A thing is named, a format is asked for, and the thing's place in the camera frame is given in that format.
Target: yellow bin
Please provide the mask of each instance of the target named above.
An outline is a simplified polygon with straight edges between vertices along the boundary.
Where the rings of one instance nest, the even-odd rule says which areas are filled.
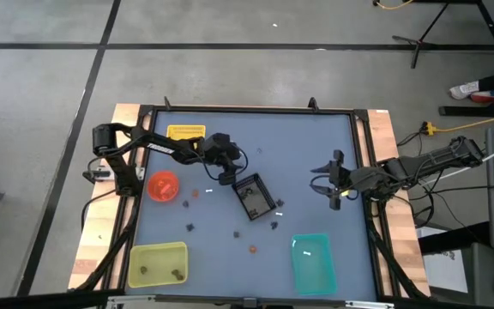
[[[188,279],[188,247],[182,241],[136,245],[130,251],[129,286],[156,287]]]

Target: small black tray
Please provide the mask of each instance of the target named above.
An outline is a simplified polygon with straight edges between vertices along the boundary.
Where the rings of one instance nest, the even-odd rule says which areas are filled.
[[[270,196],[258,173],[239,180],[232,185],[232,188],[251,220],[276,208],[274,199]]]

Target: red object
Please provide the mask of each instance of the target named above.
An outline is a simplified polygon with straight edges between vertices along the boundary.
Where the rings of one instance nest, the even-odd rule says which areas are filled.
[[[148,195],[157,202],[169,202],[177,194],[180,182],[171,171],[159,171],[148,181]]]

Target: wooden board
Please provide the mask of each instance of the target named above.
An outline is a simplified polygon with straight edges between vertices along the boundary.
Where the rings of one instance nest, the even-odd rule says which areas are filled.
[[[112,122],[122,123],[126,125],[136,125],[140,105],[137,104],[117,104],[114,111]],[[377,160],[384,160],[398,155],[395,146],[394,132],[392,131],[392,123],[388,111],[369,110],[371,135],[373,138],[374,149]],[[367,156],[367,147],[364,143],[364,131],[361,122],[358,121],[358,131],[360,135],[362,155],[364,163],[369,165]],[[124,135],[119,135],[117,139],[118,145],[127,142],[128,138]],[[139,149],[136,157],[137,164],[140,164],[142,157],[142,149]],[[105,181],[97,183],[93,189],[93,197],[102,193],[108,192],[114,188],[113,181]],[[398,192],[398,196],[408,198],[404,191]],[[109,249],[111,231],[116,220],[117,205],[119,197],[111,194],[107,197],[93,202],[87,212],[87,219],[83,233],[81,235],[79,248],[75,256],[74,268],[69,280],[69,288],[75,288],[82,284],[89,274],[96,268],[100,260],[104,257]],[[132,199],[128,201],[128,209],[126,214],[130,212]],[[425,268],[420,254],[419,242],[415,232],[413,218],[409,205],[401,200],[391,200],[386,207],[386,214],[389,222],[390,237],[394,255],[401,267],[407,275],[415,282],[417,287],[425,294],[430,295],[430,289],[426,281]],[[129,216],[126,215],[123,219],[127,221]],[[111,288],[117,286],[117,277],[119,274],[123,251],[119,253],[114,263],[114,271],[112,272]],[[392,289],[389,280],[389,270],[386,262],[380,257],[381,274],[383,277],[384,291],[386,295],[392,294]]]

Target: robotic arm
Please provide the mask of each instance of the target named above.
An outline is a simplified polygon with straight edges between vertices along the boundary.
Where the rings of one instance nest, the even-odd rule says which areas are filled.
[[[130,137],[130,142],[117,146],[117,132]],[[208,139],[195,137],[175,141],[171,138],[144,130],[141,126],[129,127],[124,124],[101,124],[93,129],[93,152],[104,158],[115,173],[116,194],[131,197],[141,194],[141,182],[136,177],[135,167],[127,165],[123,154],[133,148],[144,147],[170,155],[176,162],[189,165],[200,162],[223,167],[219,174],[221,185],[236,181],[236,171],[241,168],[233,161],[241,157],[241,150],[227,134],[216,133]]]
[[[339,210],[340,196],[349,190],[365,193],[373,200],[388,201],[399,189],[412,188],[422,178],[450,167],[476,167],[483,162],[483,158],[484,154],[475,141],[464,136],[453,139],[447,147],[417,157],[401,156],[380,161],[376,167],[361,167],[352,171],[342,167],[344,154],[335,150],[334,161],[312,170],[323,175],[313,178],[310,187],[329,197],[331,209]],[[319,178],[328,178],[334,188],[314,185]]]

